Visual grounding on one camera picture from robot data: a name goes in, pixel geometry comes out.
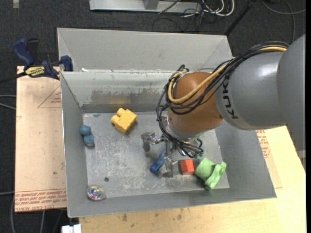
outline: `red block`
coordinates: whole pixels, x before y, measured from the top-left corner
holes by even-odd
[[[194,174],[194,165],[192,159],[179,161],[180,170],[182,175]]]

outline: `wooden table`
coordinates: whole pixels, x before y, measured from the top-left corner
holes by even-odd
[[[18,81],[17,89],[17,170],[16,184],[23,192],[23,183],[32,191],[36,190],[65,190],[65,172],[63,148],[57,144],[56,149],[50,146],[45,148],[38,144],[28,148],[21,139],[23,121],[27,114],[25,109],[32,113],[40,112],[41,122],[34,121],[32,136],[40,140],[42,144],[49,144],[51,134],[62,137],[61,109],[55,106],[59,100],[59,83],[51,79],[31,79],[23,77]],[[31,92],[26,100],[20,95]],[[133,212],[126,214],[114,214],[104,216],[90,216],[79,218],[83,233],[304,233],[306,232],[306,173],[295,152],[293,143],[286,127],[266,130],[265,134],[269,140],[270,153],[266,158],[269,172],[276,189],[276,199],[241,201],[197,207],[186,207],[169,210]],[[40,158],[38,165],[35,158],[25,159],[23,152],[28,156],[33,151]],[[32,164],[32,172],[25,166]],[[39,201],[38,193],[34,193],[29,201]],[[51,200],[47,208],[61,208],[66,199],[54,203]],[[30,210],[40,210],[40,206]]]

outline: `metal stand base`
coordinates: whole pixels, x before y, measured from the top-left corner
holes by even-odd
[[[146,9],[144,0],[90,0],[91,11],[136,11],[136,12],[161,12],[169,7],[172,1],[159,1],[156,9]],[[190,9],[198,9],[196,2],[178,2],[168,13],[183,13],[188,10],[188,13],[193,13]]]

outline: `gray floor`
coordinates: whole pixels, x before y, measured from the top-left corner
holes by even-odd
[[[12,51],[15,41],[38,38],[41,60],[58,58],[56,28],[93,28],[144,32],[178,32],[201,34],[224,34],[249,0],[235,0],[236,9],[229,17],[217,19],[208,16],[207,22],[198,29],[196,20],[182,19],[177,15],[136,12],[91,12],[89,0],[19,0],[19,9],[13,8],[12,0],[0,0],[0,79],[15,74],[15,66],[22,65]],[[289,13],[306,7],[306,0],[269,2],[274,10]],[[249,47],[272,40],[291,43],[306,32],[306,13],[280,14],[267,9],[261,0],[239,22],[229,35],[234,56]],[[15,94],[16,82],[0,84],[0,94]],[[1,99],[1,103],[15,106],[14,99]],[[15,111],[0,106],[0,192],[14,190],[15,166]],[[12,196],[0,197],[1,232],[12,232],[10,207]],[[16,232],[39,232],[42,213],[16,214],[13,216]],[[47,211],[43,232],[51,233],[58,224],[68,224],[66,213]]]

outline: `blue clamp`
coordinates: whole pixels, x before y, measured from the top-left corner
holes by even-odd
[[[24,73],[32,78],[47,77],[59,80],[59,72],[51,64],[43,61],[40,65],[34,65],[35,60],[31,56],[26,46],[26,39],[22,38],[13,45],[13,50],[18,58],[26,62]],[[62,56],[58,64],[64,65],[64,71],[73,71],[73,65],[68,55]]]

